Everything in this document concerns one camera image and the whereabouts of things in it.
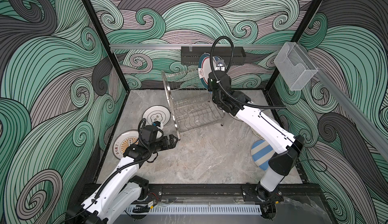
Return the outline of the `blue striped plate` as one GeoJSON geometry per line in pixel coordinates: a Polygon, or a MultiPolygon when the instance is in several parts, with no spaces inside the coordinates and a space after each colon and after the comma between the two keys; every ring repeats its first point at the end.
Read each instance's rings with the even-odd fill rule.
{"type": "Polygon", "coordinates": [[[258,140],[252,145],[252,159],[254,163],[263,171],[268,169],[268,162],[274,154],[275,151],[265,140],[258,140]]]}

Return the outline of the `orange sunburst plate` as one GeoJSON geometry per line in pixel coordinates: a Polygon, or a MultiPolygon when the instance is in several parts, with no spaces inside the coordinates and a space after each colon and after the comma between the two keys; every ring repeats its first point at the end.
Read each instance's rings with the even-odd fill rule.
{"type": "Polygon", "coordinates": [[[112,152],[117,159],[121,159],[127,147],[138,142],[138,131],[130,130],[122,133],[114,141],[112,152]]]}

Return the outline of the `green red rimmed plate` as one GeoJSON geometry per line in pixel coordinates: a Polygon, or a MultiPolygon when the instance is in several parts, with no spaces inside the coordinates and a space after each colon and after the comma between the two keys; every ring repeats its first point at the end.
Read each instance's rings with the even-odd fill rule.
{"type": "Polygon", "coordinates": [[[206,89],[208,89],[208,77],[210,73],[211,73],[210,54],[204,53],[203,55],[201,55],[199,59],[198,74],[199,74],[199,79],[201,83],[206,89]]]}

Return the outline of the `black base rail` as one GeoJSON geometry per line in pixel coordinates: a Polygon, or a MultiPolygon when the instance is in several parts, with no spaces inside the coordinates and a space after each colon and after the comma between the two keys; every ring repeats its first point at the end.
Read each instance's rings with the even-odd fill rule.
{"type": "MultiPolygon", "coordinates": [[[[320,194],[317,184],[280,184],[277,191],[281,196],[320,194]]],[[[142,196],[151,197],[243,197],[253,200],[259,196],[256,184],[148,184],[142,196]]]]}

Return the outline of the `clear acrylic wall holder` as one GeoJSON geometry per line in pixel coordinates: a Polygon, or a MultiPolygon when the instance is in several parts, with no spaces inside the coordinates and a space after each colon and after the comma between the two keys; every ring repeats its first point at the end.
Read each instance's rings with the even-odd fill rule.
{"type": "Polygon", "coordinates": [[[285,43],[274,63],[291,91],[301,91],[318,72],[308,51],[296,42],[285,43]]]}

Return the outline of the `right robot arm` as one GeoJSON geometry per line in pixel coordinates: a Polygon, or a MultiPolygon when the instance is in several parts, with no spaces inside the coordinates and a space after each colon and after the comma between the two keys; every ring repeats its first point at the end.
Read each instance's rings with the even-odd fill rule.
{"type": "Polygon", "coordinates": [[[221,70],[209,73],[208,91],[216,106],[246,123],[255,130],[268,146],[272,154],[267,161],[268,167],[257,184],[258,197],[263,201],[280,196],[278,186],[290,173],[299,158],[306,140],[303,136],[294,136],[283,129],[262,110],[268,106],[253,104],[251,99],[241,91],[230,89],[231,78],[221,70]]]}

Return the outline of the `black wall shelf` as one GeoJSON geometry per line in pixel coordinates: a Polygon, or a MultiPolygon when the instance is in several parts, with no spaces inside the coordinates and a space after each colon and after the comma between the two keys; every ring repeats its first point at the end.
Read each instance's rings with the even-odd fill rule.
{"type": "MultiPolygon", "coordinates": [[[[181,48],[181,64],[190,66],[198,65],[201,56],[210,54],[211,46],[183,46],[181,48]]],[[[230,62],[231,48],[226,46],[216,46],[213,52],[213,56],[218,56],[223,59],[224,62],[230,62]]],[[[246,53],[242,47],[235,47],[232,64],[243,65],[246,60],[246,53]]]]}

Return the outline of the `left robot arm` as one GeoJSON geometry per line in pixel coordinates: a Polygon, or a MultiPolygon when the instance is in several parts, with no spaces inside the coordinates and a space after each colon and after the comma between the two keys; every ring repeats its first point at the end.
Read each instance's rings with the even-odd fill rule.
{"type": "Polygon", "coordinates": [[[173,134],[146,143],[139,140],[128,146],[115,170],[82,204],[69,208],[64,224],[112,224],[138,199],[146,199],[146,180],[132,180],[141,165],[152,154],[176,147],[179,138],[173,134]]]}

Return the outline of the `white plate black outline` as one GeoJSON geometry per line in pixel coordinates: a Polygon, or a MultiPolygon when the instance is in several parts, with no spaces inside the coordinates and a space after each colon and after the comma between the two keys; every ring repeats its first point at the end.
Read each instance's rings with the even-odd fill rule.
{"type": "Polygon", "coordinates": [[[170,118],[170,110],[161,105],[152,106],[142,114],[142,119],[145,119],[148,125],[152,125],[154,122],[160,122],[162,127],[165,127],[169,123],[170,118]]]}

